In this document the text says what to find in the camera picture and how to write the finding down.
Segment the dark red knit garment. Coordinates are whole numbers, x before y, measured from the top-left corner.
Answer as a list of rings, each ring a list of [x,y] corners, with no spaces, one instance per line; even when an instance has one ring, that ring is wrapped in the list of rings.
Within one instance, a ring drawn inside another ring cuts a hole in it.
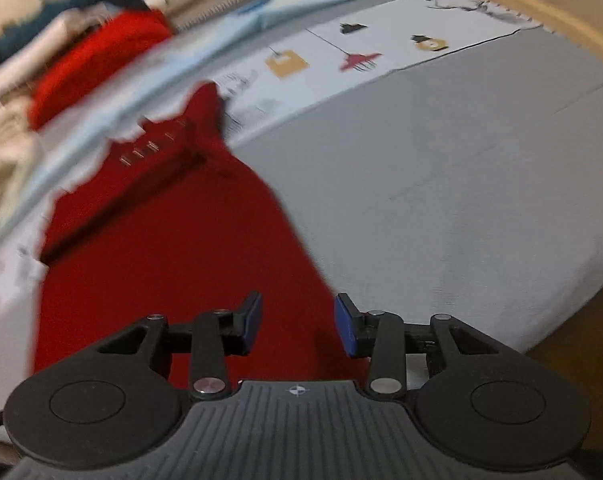
[[[34,370],[145,316],[190,323],[259,292],[260,330],[248,356],[228,360],[233,380],[364,379],[280,203],[226,147],[223,112],[216,85],[202,84],[179,115],[112,142],[96,174],[56,200]]]

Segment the grey printed bed sheet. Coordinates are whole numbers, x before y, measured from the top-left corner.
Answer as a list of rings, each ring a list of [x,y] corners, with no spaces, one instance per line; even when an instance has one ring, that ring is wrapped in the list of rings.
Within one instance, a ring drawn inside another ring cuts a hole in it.
[[[471,0],[360,0],[215,56],[100,139],[0,238],[0,411],[32,367],[60,196],[212,82],[222,139],[334,297],[448,313],[526,351],[603,287],[603,63]]]

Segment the beige folded blanket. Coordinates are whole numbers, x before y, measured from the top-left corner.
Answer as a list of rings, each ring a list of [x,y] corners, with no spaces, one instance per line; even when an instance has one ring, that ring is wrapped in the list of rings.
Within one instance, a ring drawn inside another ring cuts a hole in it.
[[[40,138],[29,124],[31,103],[28,96],[0,102],[0,219],[15,210],[43,154]]]

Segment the white folded cloth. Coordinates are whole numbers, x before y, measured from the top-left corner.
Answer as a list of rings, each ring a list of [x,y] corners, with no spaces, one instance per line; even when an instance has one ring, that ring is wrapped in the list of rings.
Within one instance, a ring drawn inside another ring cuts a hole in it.
[[[0,63],[0,99],[43,70],[89,28],[104,25],[113,16],[112,9],[105,3],[58,14],[28,44]]]

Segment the light blue folded sheet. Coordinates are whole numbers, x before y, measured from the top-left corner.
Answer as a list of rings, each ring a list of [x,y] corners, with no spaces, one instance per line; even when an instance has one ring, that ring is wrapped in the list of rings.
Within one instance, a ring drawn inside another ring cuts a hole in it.
[[[351,0],[248,0],[238,9],[181,32],[141,55],[122,72],[43,128],[52,149],[26,180],[16,204],[0,217],[0,238],[10,234],[100,139],[148,103],[167,98],[186,76],[234,44],[278,24]]]

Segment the bright red knit sweater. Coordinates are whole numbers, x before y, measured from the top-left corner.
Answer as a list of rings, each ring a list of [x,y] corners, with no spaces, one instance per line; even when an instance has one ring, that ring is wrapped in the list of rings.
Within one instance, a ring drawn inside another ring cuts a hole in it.
[[[30,127],[41,130],[141,54],[172,36],[167,18],[158,10],[121,12],[44,73],[28,110]]]

